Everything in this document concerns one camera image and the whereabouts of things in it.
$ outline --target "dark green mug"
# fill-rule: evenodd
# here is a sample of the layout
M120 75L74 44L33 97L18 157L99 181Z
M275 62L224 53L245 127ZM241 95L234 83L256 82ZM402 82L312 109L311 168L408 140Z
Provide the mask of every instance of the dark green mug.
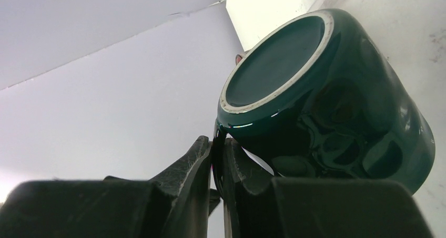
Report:
M427 178L431 129L349 13L299 16L237 61L215 145L230 134L285 177L391 179L412 193Z

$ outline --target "glossy glaze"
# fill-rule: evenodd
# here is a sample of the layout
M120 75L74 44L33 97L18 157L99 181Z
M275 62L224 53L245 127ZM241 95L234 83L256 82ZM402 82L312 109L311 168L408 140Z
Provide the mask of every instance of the glossy glaze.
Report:
M276 174L388 178L414 193L434 161L435 144L429 125L361 25L341 10L320 12L329 14L334 26L326 48L309 70L280 95L255 109L233 113L223 109L220 102L217 127L262 158ZM305 18L296 22L305 22ZM283 36L282 31L299 30L279 29L266 40ZM275 46L278 55L296 57L297 61L308 58L299 48L289 46L299 41L280 42L282 47ZM262 60L261 52L268 50L263 46L270 44L264 39L251 50L233 79L249 69L243 73L245 79L251 78L248 82L267 86L264 75L258 74L265 67L259 67L257 73L246 62ZM267 66L281 74L274 71L275 64ZM238 81L233 79L228 80L227 93L232 92L232 100L241 105L265 95L252 95L249 85L245 85L246 90L243 85L231 89L231 81ZM277 83L272 85L265 90L275 89ZM234 95L244 93L248 97Z

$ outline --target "black plastic part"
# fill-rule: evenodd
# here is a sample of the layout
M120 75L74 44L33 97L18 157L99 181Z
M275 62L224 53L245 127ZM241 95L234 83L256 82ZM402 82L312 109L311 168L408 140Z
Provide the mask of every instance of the black plastic part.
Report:
M273 177L234 139L223 162L227 237L432 237L398 183Z
M216 120L214 125L214 137L212 140L211 147L211 163L212 163L212 174L214 175L214 182L220 197L223 198L223 152L225 148L227 133L220 129L219 122Z
M149 181L23 183L0 209L0 237L206 237L209 152L199 137Z
M0 209L0 237L206 237L220 202L210 190L210 146L149 181L33 181ZM410 194L383 180L273 177L234 139L218 165L226 237L432 237Z

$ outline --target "mug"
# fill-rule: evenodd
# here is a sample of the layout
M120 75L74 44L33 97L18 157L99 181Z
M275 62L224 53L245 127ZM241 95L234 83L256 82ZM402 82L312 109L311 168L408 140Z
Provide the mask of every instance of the mug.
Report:
M431 129L349 13L299 16L236 61L218 103L216 148L230 134L284 177L390 179L411 193L427 178Z

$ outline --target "white wall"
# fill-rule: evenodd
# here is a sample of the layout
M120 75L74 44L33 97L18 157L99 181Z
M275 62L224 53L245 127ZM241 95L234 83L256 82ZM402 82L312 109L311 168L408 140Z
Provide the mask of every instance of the white wall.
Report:
M219 0L0 0L0 90Z
M212 136L241 50L219 4L0 91L0 201L27 179L156 175Z
M363 25L418 105L436 140L433 169L414 195L433 232L446 226L446 2L444 0L228 0L244 49L293 15L341 8Z
M446 2L444 0L327 0L356 17L398 74L432 128L432 171L415 193L437 237L446 233Z

